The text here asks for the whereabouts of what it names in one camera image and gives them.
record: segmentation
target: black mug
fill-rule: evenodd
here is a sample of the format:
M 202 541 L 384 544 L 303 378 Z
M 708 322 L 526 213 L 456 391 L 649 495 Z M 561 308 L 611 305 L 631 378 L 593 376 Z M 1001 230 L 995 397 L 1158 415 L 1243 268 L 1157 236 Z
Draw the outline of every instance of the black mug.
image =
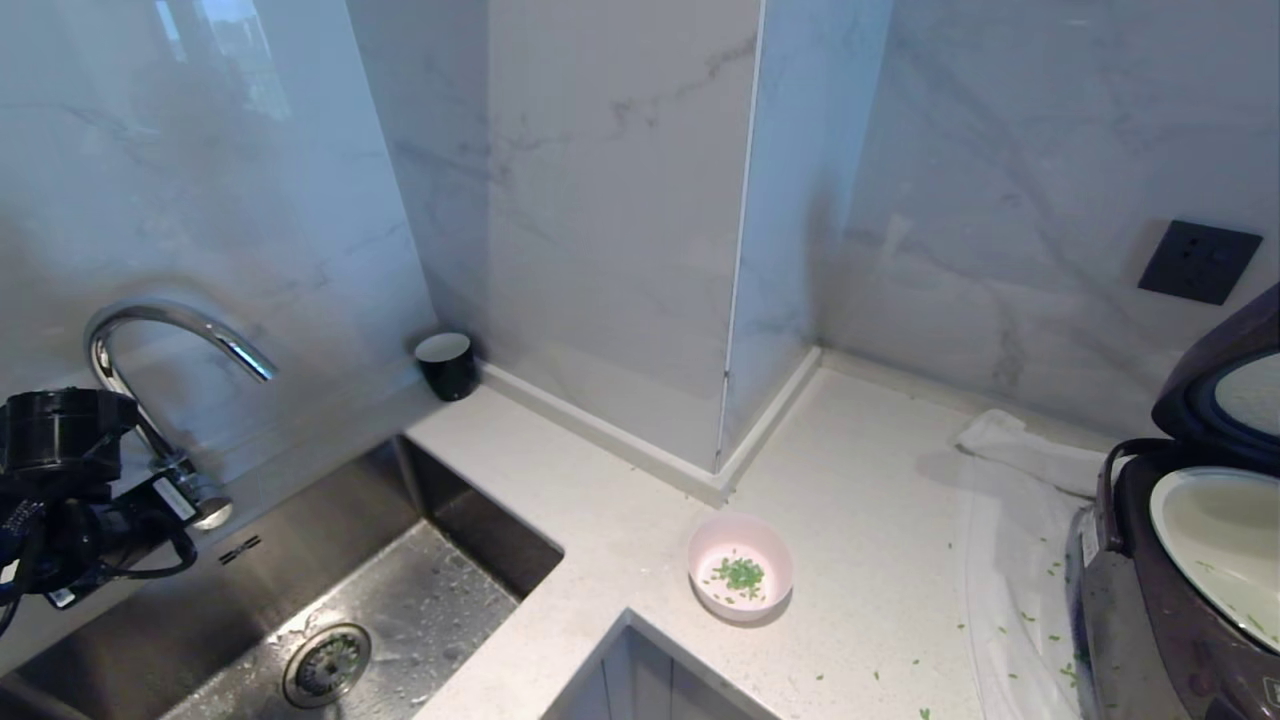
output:
M 480 384 L 471 338 L 462 333 L 434 334 L 417 343 L 413 357 L 431 392 L 445 402 L 462 400 Z

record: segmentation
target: marble wall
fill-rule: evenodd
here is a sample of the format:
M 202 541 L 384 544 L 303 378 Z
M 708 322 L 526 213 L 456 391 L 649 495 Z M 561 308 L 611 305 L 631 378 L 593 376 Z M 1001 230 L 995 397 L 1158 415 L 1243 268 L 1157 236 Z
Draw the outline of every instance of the marble wall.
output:
M 91 384 L 110 301 L 191 302 L 279 377 L 159 325 L 122 366 L 229 480 L 412 377 L 435 315 L 342 0 L 8 3 L 0 67 L 0 395 Z
M 892 0 L 765 4 L 722 459 L 814 342 L 814 258 L 837 242 Z
M 349 5 L 442 322 L 713 469 L 758 3 Z
M 822 337 L 1151 430 L 1183 350 L 1280 275 L 1277 42 L 1262 0 L 900 3 Z M 1137 288 L 1174 218 L 1265 236 L 1226 306 Z

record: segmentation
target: kitchen sink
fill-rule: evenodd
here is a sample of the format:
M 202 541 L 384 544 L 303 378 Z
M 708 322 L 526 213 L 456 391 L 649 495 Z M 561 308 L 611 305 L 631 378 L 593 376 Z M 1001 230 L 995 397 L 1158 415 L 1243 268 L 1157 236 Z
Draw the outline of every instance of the kitchen sink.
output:
M 411 717 L 562 557 L 394 438 L 10 673 L 0 716 Z

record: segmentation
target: faucet spout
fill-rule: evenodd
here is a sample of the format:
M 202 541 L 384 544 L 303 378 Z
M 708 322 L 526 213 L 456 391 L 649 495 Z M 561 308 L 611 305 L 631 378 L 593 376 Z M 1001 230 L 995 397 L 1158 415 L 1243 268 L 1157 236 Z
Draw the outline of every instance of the faucet spout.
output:
M 236 331 L 193 307 L 168 300 L 125 300 L 109 305 L 99 310 L 84 328 L 84 350 L 90 368 L 93 369 L 99 382 L 106 389 L 138 402 L 138 432 L 154 456 L 151 469 L 172 471 L 174 484 L 197 509 L 196 527 L 206 530 L 215 528 L 230 518 L 230 500 L 216 493 L 210 495 L 211 488 L 201 482 L 200 471 L 187 456 L 187 451 L 160 430 L 159 423 L 138 400 L 111 356 L 111 334 L 134 320 L 154 320 L 201 337 L 259 382 L 275 377 L 275 364 Z

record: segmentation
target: black power socket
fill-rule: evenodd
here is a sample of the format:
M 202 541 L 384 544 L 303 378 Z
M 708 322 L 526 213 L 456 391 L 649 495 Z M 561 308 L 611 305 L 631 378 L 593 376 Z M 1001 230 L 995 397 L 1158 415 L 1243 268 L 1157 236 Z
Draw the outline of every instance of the black power socket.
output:
M 1174 220 L 1138 287 L 1221 305 L 1261 243 L 1258 234 Z

